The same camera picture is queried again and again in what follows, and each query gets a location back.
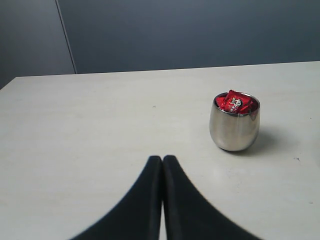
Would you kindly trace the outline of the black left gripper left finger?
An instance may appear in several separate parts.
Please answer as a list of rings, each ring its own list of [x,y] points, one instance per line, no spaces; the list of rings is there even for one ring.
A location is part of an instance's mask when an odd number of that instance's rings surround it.
[[[148,158],[126,195],[74,240],[158,240],[163,200],[163,162]]]

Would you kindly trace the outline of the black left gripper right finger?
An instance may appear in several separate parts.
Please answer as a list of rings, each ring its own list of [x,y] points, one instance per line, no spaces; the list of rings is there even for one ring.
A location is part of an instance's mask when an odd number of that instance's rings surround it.
[[[254,240],[196,189],[174,155],[163,158],[163,197],[168,240]]]

